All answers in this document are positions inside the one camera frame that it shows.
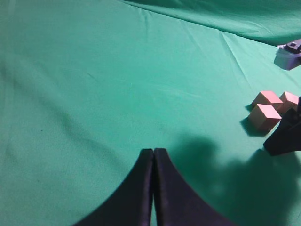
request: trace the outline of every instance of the pink cube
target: pink cube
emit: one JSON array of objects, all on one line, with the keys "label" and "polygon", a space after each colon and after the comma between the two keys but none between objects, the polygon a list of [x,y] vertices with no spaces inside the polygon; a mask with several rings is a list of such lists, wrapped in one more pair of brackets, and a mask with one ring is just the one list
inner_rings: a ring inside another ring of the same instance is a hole
[{"label": "pink cube", "polygon": [[248,119],[258,130],[271,131],[281,120],[281,116],[272,105],[256,105]]},{"label": "pink cube", "polygon": [[272,105],[276,110],[281,107],[282,100],[276,96],[272,91],[261,91],[255,100],[252,102],[253,107],[258,104],[261,105]]},{"label": "pink cube", "polygon": [[279,114],[284,114],[291,108],[297,110],[299,97],[289,92],[284,92],[280,99],[282,100],[283,104],[277,110]]}]

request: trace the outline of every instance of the green cloth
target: green cloth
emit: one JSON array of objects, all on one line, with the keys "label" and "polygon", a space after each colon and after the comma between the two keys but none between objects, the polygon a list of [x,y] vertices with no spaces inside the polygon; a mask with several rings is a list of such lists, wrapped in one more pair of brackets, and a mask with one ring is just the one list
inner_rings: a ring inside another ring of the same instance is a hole
[{"label": "green cloth", "polygon": [[153,12],[271,45],[301,37],[301,4],[292,0],[124,0]]},{"label": "green cloth", "polygon": [[244,120],[259,91],[300,95],[276,47],[116,0],[0,5],[1,226],[77,222],[154,147],[239,226],[301,224],[300,154]]}]

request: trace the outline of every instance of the cube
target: cube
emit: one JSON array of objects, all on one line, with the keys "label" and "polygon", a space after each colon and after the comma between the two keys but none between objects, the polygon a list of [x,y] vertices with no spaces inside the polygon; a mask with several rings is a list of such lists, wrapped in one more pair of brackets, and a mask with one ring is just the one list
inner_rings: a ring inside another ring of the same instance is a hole
[{"label": "cube", "polygon": [[257,104],[272,105],[276,110],[281,107],[282,100],[272,91],[261,91],[252,102],[253,107]]},{"label": "cube", "polygon": [[256,105],[248,119],[256,129],[268,132],[281,120],[281,116],[272,105]]},{"label": "cube", "polygon": [[297,110],[299,102],[298,96],[295,96],[294,94],[289,92],[284,92],[281,95],[280,100],[282,100],[283,104],[277,110],[279,114],[284,114],[291,108]]}]

